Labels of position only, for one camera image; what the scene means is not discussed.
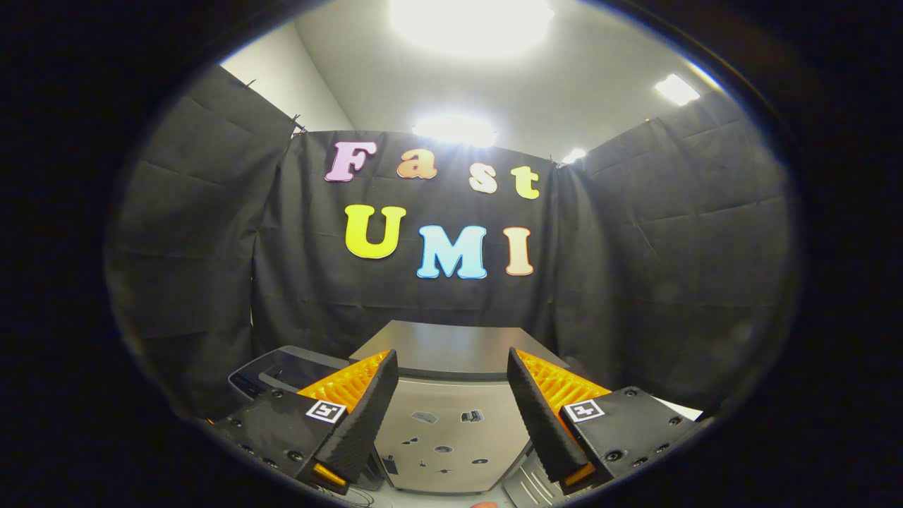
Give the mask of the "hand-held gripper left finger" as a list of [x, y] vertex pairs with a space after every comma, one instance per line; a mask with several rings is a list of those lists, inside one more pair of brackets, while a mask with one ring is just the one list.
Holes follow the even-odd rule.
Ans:
[[240, 406], [210, 422], [218, 440], [290, 480], [344, 495], [375, 452], [398, 384], [397, 354], [341, 361], [275, 349], [228, 382]]

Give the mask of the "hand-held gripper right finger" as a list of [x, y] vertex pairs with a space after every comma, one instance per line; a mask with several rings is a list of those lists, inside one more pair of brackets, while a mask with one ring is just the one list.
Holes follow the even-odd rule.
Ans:
[[548, 480], [565, 495], [638, 475], [704, 428], [645, 390], [603, 388], [516, 348], [507, 382]]

